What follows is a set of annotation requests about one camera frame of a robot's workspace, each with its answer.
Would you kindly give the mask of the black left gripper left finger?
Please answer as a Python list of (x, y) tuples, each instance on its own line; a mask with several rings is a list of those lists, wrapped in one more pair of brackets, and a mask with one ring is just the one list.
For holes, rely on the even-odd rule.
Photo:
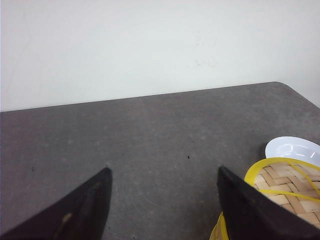
[(53, 205), (3, 233), (2, 240), (100, 240), (109, 215), (112, 170), (108, 167)]

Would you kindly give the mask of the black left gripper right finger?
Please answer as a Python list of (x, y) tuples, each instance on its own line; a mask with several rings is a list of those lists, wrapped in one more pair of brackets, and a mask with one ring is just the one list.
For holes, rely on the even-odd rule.
[(230, 240), (318, 240), (320, 230), (279, 206), (225, 166), (217, 173), (219, 203)]

